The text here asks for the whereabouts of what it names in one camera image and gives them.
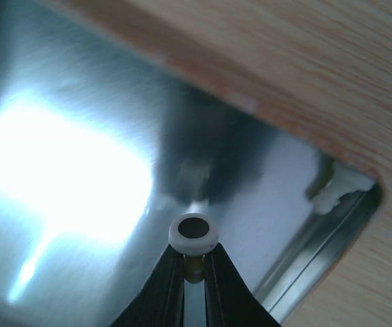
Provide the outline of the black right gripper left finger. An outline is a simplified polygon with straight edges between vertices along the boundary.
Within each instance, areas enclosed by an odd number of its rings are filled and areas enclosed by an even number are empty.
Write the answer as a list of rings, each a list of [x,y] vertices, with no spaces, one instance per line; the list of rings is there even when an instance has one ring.
[[[166,247],[142,289],[111,327],[184,325],[184,257]]]

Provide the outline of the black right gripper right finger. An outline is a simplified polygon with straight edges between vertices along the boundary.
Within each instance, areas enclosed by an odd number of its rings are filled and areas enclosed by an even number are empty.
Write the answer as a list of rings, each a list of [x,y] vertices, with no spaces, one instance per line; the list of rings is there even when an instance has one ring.
[[[252,295],[224,247],[205,255],[206,325],[219,327],[280,327]]]

